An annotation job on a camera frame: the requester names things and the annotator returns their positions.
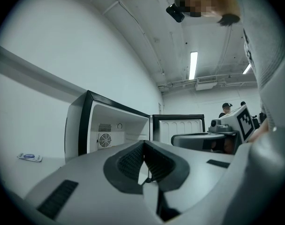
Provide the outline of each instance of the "black cap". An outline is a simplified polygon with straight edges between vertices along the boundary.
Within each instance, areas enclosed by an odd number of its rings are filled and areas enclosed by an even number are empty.
[[[224,103],[224,104],[223,104],[223,108],[224,108],[224,107],[232,107],[232,104],[231,104],[231,103]]]

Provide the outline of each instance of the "fluorescent light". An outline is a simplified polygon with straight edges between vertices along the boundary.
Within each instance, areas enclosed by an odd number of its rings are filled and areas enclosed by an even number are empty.
[[[242,74],[246,74],[250,68],[251,68],[251,64],[249,64],[249,65],[247,66],[247,68],[245,69],[245,71],[244,71]]]
[[[190,54],[190,73],[189,80],[194,79],[195,70],[197,69],[198,52],[192,52]]]

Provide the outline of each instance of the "white freezer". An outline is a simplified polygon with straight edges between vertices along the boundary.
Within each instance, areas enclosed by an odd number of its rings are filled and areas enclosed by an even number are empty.
[[[68,109],[65,160],[137,140],[171,145],[173,135],[204,131],[204,115],[148,115],[87,91]]]

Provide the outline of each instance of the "ceiling fixture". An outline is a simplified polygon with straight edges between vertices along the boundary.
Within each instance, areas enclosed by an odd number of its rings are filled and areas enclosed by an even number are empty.
[[[251,68],[251,64],[249,64],[249,65],[247,66],[247,68],[245,69],[245,71],[244,71],[242,74],[246,74],[250,68]]]
[[[215,85],[217,85],[217,77],[201,77],[197,79],[197,83],[195,85],[195,89],[199,90],[206,90],[212,89]]]
[[[198,61],[198,52],[192,52],[192,53],[190,54],[189,80],[194,79],[195,70],[197,69],[197,61]]]

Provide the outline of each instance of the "cable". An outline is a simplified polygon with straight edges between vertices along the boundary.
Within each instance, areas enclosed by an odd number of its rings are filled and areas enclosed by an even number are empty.
[[[132,18],[134,18],[134,19],[135,19],[135,21],[139,24],[139,22],[136,20],[136,18],[135,18],[131,13],[129,13],[129,11],[128,11],[127,9],[125,9],[125,7],[120,3],[120,1],[118,1],[118,3],[119,3],[119,5],[120,5],[124,10],[126,10],[126,11],[127,11],[127,13],[128,13],[128,14],[130,14],[130,15],[131,15],[131,17],[132,17]]]

